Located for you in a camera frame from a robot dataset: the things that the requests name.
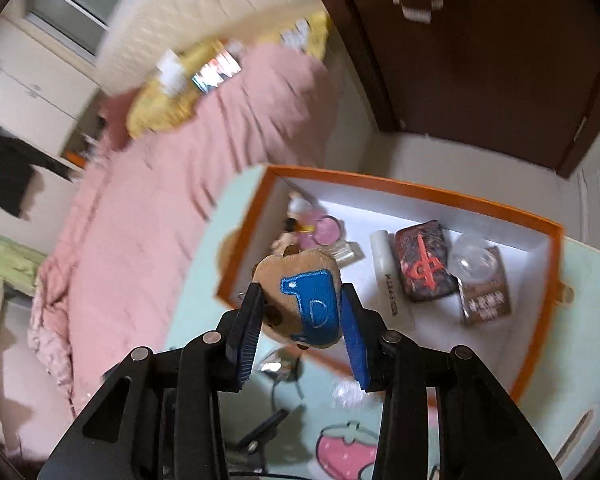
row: brown packet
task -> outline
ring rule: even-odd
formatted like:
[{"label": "brown packet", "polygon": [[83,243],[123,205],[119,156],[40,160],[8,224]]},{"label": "brown packet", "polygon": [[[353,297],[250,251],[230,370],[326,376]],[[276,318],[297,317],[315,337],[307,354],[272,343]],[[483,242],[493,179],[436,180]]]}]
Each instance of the brown packet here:
[{"label": "brown packet", "polygon": [[485,283],[460,284],[460,305],[465,324],[475,324],[507,316],[511,313],[509,287],[504,265],[497,247],[487,249],[498,263],[493,277]]}]

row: brown wooden door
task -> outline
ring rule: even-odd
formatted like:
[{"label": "brown wooden door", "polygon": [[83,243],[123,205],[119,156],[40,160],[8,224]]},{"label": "brown wooden door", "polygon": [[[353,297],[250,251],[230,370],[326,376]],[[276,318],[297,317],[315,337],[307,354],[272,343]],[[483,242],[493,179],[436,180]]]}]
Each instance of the brown wooden door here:
[{"label": "brown wooden door", "polygon": [[392,0],[352,0],[401,129],[557,169],[600,72],[596,11],[587,0],[444,1],[426,25]]}]

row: pink compact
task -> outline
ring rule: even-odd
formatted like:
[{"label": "pink compact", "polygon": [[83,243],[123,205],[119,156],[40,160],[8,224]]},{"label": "pink compact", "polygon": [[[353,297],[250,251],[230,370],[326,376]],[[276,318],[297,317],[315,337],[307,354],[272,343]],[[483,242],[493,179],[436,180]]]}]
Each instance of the pink compact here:
[{"label": "pink compact", "polygon": [[302,250],[334,244],[342,236],[340,221],[333,216],[313,211],[308,218],[302,220],[304,221],[303,227],[312,227],[311,230],[298,232],[299,245]]}]

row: floor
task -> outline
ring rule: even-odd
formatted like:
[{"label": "floor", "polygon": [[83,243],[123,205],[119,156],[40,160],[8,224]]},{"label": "floor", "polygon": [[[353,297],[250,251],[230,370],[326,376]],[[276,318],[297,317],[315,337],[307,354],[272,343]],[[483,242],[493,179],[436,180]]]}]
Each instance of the floor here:
[{"label": "floor", "polygon": [[0,421],[8,455],[39,461],[49,456],[73,417],[69,402],[29,348],[30,315],[30,300],[20,295],[2,306]]},{"label": "floor", "polygon": [[507,155],[411,134],[372,134],[362,173],[440,187],[549,218],[580,239],[578,179]]}]

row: blue patch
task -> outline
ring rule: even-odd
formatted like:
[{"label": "blue patch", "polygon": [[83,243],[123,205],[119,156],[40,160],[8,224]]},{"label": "blue patch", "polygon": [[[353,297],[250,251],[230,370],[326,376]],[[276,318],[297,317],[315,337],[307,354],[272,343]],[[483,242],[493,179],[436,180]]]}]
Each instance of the blue patch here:
[{"label": "blue patch", "polygon": [[349,356],[353,378],[358,381],[360,388],[366,390],[371,380],[366,365],[366,347],[360,335],[356,318],[353,315],[351,301],[346,290],[342,291],[340,302],[342,304],[342,334],[344,336],[344,344],[347,347],[347,355]]},{"label": "blue patch", "polygon": [[302,333],[292,335],[293,341],[325,346],[340,339],[338,300],[333,276],[328,270],[312,270],[282,278],[280,290],[298,300]]}]

